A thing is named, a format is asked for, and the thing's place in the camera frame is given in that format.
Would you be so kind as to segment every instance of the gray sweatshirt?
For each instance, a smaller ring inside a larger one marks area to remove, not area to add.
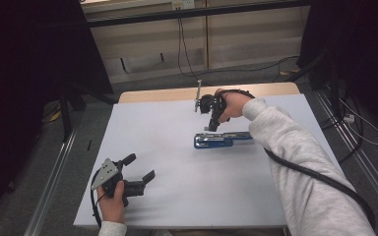
[[[255,98],[243,107],[256,142],[275,155],[310,168],[353,189],[312,134],[280,108]],[[280,193],[287,226],[293,236],[375,235],[358,203],[349,196],[307,175],[273,161],[270,167]],[[102,223],[100,235],[125,235],[126,226]]]

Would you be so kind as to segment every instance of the white cable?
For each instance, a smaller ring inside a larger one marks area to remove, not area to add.
[[[354,113],[354,115],[358,116],[360,119],[362,119],[363,121],[365,121],[367,124],[369,124],[371,127],[373,127],[373,129],[375,129],[377,132],[378,132],[378,129],[376,127],[374,127],[374,125],[372,125],[368,120],[364,119],[363,117],[361,117],[360,115],[358,115],[355,111],[353,111],[345,102],[343,102],[340,98],[339,98],[340,102],[346,107],[348,108],[348,110],[350,110],[352,113]],[[359,137],[361,137],[362,139],[364,139],[365,141],[367,141],[368,143],[370,144],[373,144],[373,145],[377,145],[378,146],[378,143],[375,143],[375,142],[372,142],[372,141],[369,141],[367,139],[365,139],[364,137],[360,136],[352,127],[351,127],[351,124],[350,122],[348,122],[348,127],[356,134],[358,135]]]

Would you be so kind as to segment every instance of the hand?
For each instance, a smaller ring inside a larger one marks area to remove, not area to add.
[[[221,88],[218,88],[216,94],[222,91]],[[242,116],[242,108],[244,107],[247,101],[251,100],[251,97],[243,95],[238,92],[227,92],[222,95],[223,99],[226,102],[226,109],[218,120],[220,123],[223,123],[228,120],[228,118],[236,118]]]
[[[102,197],[105,192],[101,186],[97,187],[97,198]],[[124,223],[124,203],[122,203],[122,195],[124,194],[124,181],[118,181],[115,188],[115,193],[111,199],[108,196],[103,196],[99,200],[100,210],[104,221],[111,221],[117,223]]]

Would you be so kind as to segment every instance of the white tabletop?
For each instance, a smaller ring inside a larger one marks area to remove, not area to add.
[[[266,97],[307,127],[341,169],[303,94]],[[124,178],[141,180],[152,169],[156,178],[141,197],[128,198],[125,221],[138,228],[246,228],[285,226],[284,213],[269,167],[258,145],[194,149],[211,115],[195,113],[194,101],[158,101],[114,105],[93,173],[106,158],[130,153]],[[221,124],[218,133],[248,130],[243,117]],[[95,228],[90,184],[74,225]]]

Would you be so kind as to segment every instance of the person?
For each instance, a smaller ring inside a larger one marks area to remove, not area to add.
[[[246,117],[251,121],[251,136],[263,148],[354,190],[312,134],[287,112],[269,106],[260,97],[252,99],[237,92],[224,93],[222,97],[226,109],[219,119],[221,123],[228,118]],[[270,167],[291,235],[375,235],[360,205],[349,196],[274,161],[270,161]],[[122,193],[123,184],[118,184],[113,200],[99,202],[104,220],[99,235],[124,235]]]

